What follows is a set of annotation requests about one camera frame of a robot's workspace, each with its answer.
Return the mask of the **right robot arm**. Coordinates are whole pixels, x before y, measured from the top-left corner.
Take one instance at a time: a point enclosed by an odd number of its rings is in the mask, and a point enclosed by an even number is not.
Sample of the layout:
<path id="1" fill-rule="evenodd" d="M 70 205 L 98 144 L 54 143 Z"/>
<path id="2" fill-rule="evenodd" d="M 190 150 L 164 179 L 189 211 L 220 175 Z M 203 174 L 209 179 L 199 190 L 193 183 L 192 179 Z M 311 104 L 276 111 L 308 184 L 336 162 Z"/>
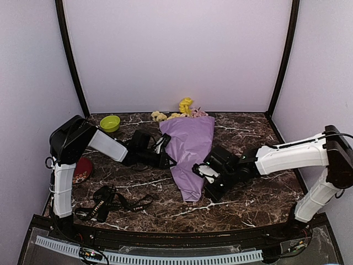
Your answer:
<path id="1" fill-rule="evenodd" d="M 234 185 L 288 169 L 322 166 L 321 176 L 309 192 L 295 203 L 281 234 L 294 239 L 314 215 L 339 191 L 352 187 L 352 147 L 334 125 L 323 133 L 281 145 L 264 145 L 236 156 L 214 147 L 192 171 L 208 181 L 205 194 L 218 202 Z"/>

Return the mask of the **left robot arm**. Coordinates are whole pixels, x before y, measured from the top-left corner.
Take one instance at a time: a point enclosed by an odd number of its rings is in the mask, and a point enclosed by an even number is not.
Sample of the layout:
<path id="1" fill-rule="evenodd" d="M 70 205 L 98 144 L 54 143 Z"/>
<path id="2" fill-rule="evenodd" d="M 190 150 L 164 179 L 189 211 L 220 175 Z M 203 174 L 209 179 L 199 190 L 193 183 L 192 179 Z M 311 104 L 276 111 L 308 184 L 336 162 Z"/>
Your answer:
<path id="1" fill-rule="evenodd" d="M 74 170 L 88 147 L 124 166 L 138 163 L 159 169 L 176 166 L 177 162 L 165 150 L 171 136 L 163 134 L 154 144 L 150 144 L 152 138 L 150 133 L 136 130 L 131 139 L 123 142 L 112 138 L 80 115 L 74 116 L 56 129 L 49 138 L 55 216 L 62 219 L 72 215 Z"/>

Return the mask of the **pink wrapping paper sheet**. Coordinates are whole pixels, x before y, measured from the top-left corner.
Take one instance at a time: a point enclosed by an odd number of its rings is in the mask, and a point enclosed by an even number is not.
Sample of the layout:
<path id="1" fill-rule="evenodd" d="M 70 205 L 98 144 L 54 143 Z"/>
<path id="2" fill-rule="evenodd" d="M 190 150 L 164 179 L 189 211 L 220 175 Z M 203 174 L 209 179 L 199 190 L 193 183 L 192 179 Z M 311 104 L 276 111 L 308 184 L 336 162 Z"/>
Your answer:
<path id="1" fill-rule="evenodd" d="M 200 164 L 211 150 L 215 118 L 173 118 L 160 123 L 162 134 L 171 136 L 166 153 L 176 161 L 170 171 L 183 201 L 198 202 L 202 197 L 204 179 L 193 173 L 194 164 Z"/>

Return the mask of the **black printed ribbon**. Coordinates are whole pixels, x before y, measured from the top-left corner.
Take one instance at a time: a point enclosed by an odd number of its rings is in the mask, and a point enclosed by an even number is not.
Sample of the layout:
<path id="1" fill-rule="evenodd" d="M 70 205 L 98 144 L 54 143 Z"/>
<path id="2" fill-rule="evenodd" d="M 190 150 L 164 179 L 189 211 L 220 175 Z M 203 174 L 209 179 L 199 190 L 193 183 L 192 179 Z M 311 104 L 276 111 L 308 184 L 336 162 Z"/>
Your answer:
<path id="1" fill-rule="evenodd" d="M 133 213 L 146 210 L 154 198 L 147 194 L 142 199 L 129 202 L 122 194 L 118 193 L 114 186 L 102 186 L 93 193 L 94 206 L 91 208 L 79 207 L 74 213 L 82 221 L 96 220 L 106 222 L 111 211 L 126 210 Z"/>

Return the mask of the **yellow rose stem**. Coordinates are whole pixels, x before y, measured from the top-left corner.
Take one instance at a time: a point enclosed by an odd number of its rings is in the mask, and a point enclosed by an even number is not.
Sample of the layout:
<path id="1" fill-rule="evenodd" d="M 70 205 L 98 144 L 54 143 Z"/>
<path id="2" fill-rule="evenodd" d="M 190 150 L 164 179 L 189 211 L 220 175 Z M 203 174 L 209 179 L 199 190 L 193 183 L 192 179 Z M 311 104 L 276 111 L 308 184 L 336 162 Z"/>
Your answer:
<path id="1" fill-rule="evenodd" d="M 179 103 L 179 112 L 181 114 L 185 114 L 186 116 L 190 116 L 191 115 L 191 109 L 190 106 L 192 105 L 194 101 L 189 98 L 183 98 L 180 103 Z"/>

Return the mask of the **yellow daisy bunch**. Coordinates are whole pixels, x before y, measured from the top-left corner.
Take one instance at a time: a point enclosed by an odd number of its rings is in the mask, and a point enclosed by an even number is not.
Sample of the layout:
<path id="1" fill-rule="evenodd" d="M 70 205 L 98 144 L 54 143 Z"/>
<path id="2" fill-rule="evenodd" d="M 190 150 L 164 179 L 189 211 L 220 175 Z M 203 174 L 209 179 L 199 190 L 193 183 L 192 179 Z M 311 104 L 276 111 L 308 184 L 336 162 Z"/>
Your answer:
<path id="1" fill-rule="evenodd" d="M 164 113 L 161 113 L 159 111 L 155 111 L 151 113 L 151 117 L 153 121 L 156 121 L 159 123 L 173 118 L 178 118 L 180 116 L 181 116 L 180 113 L 172 113 L 170 116 L 166 116 Z"/>

